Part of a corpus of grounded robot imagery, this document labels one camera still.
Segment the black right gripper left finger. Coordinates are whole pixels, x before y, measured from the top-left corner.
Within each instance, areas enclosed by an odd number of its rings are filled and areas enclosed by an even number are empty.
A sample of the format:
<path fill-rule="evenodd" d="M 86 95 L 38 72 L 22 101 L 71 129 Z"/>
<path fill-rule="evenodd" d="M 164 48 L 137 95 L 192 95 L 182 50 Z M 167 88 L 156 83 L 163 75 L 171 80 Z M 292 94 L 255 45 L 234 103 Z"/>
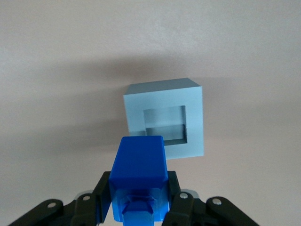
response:
<path fill-rule="evenodd" d="M 103 173 L 91 192 L 84 192 L 67 205 L 48 199 L 10 223 L 11 226 L 98 226 L 104 223 L 110 204 L 110 172 Z"/>

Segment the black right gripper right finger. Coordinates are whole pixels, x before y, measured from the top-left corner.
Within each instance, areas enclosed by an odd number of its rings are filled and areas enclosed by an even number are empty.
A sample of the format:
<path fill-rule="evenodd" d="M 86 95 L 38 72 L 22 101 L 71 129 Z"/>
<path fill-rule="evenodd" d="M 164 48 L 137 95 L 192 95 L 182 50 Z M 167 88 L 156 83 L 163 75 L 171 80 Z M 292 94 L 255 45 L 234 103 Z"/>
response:
<path fill-rule="evenodd" d="M 180 189 L 175 171 L 168 171 L 169 212 L 163 226 L 257 226 L 253 219 L 224 197 L 206 202 Z"/>

